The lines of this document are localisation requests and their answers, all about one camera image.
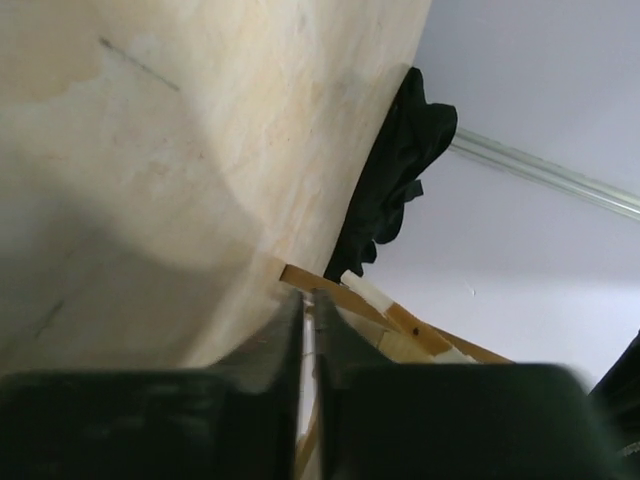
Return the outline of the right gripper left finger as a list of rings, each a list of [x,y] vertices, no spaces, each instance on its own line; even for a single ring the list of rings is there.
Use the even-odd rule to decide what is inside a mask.
[[[37,370],[1,381],[5,479],[290,479],[304,301],[216,363]]]

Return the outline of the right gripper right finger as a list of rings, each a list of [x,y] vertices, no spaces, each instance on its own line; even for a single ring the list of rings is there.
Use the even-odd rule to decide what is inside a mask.
[[[325,479],[621,479],[610,431],[550,364],[401,364],[313,294]]]

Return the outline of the wooden pet bed frame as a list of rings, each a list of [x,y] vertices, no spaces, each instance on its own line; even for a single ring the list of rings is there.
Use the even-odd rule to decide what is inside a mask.
[[[355,331],[379,352],[394,362],[430,363],[431,357],[416,344],[398,333],[395,328],[372,306],[347,286],[334,283],[298,266],[285,266],[280,280],[298,290],[311,293],[316,289],[326,291],[338,307],[338,312]],[[320,380],[315,362],[315,340],[312,328],[314,303],[306,305],[306,339],[303,354],[300,435],[296,447],[296,479],[318,479],[320,477],[319,455],[319,393]],[[464,340],[449,332],[433,327],[463,352],[470,354],[481,364],[506,364],[508,360],[479,345]]]

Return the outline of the bear print white cushion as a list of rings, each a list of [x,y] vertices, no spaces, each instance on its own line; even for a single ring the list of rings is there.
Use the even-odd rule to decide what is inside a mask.
[[[398,333],[403,334],[428,354],[434,363],[480,363],[363,277],[347,271],[341,276],[341,283],[379,312]]]

